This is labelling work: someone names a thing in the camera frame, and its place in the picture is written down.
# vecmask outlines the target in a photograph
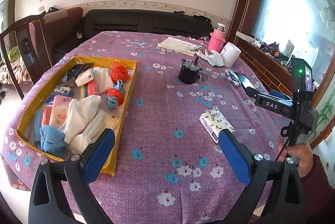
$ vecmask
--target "brick pattern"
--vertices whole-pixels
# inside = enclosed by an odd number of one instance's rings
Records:
[[[241,50],[240,58],[254,71],[267,90],[292,96],[293,80],[289,72],[249,42],[237,37],[235,43]]]

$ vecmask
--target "table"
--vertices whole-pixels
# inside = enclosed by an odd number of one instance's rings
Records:
[[[229,83],[224,68],[211,67],[205,61],[201,63],[207,81],[181,83],[177,79],[181,58],[190,56],[156,47],[166,38],[104,31],[46,72],[23,99],[1,140],[1,157],[11,185],[22,190],[31,188],[44,158],[20,141],[15,129],[22,112],[46,81],[73,56],[133,59],[138,61],[138,74],[122,130],[116,175],[100,174],[90,189],[114,223],[204,223],[223,219],[244,185],[237,181],[220,147],[199,122],[200,115],[218,108],[235,127],[237,139],[251,152],[260,152],[268,159],[276,156],[280,116],[254,106],[254,100],[241,87]],[[241,59],[232,69],[265,90]],[[71,195],[68,200],[78,212]]]

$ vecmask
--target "open notebook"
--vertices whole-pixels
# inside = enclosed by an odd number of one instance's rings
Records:
[[[180,53],[183,53],[189,56],[194,56],[195,54],[195,51],[190,50],[190,48],[193,46],[197,46],[197,45],[194,45],[189,42],[182,41],[182,40],[178,40],[172,37],[168,37],[163,42],[158,44],[158,47],[163,47],[165,49],[178,51]]]

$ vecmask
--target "metal screw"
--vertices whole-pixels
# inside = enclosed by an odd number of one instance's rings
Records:
[[[292,158],[286,158],[286,162],[289,164],[294,164],[294,160]]]
[[[77,161],[77,160],[79,160],[79,158],[80,158],[79,154],[73,154],[73,155],[71,156],[71,160],[72,160],[72,161]]]
[[[261,161],[261,160],[263,160],[263,156],[261,154],[255,154],[254,159],[256,161]]]
[[[42,164],[42,165],[45,165],[47,162],[48,162],[48,159],[43,159],[43,160],[41,161],[41,164]]]

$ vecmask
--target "wooden chair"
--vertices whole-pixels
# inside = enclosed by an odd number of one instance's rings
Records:
[[[30,76],[30,79],[33,84],[36,84],[38,80],[43,75],[43,69],[41,67],[41,64],[37,58],[35,49],[31,43],[31,35],[29,32],[29,23],[33,20],[39,19],[41,21],[41,18],[46,14],[44,11],[43,13],[39,15],[30,15],[25,18],[22,18],[14,23],[12,23],[3,33],[0,34],[0,47],[1,51],[3,53],[6,66],[8,68],[8,72],[10,77],[12,78],[12,81],[14,83],[15,89],[17,93],[19,94],[20,98],[23,99],[24,94],[19,86],[19,83],[17,82],[17,79],[15,77],[15,74],[13,72],[13,69],[11,67],[11,64],[9,62],[9,58],[7,55],[4,37],[9,34],[11,31],[15,32],[17,46],[19,48],[22,60],[24,62],[24,65],[26,66],[26,69],[28,71],[28,74]]]

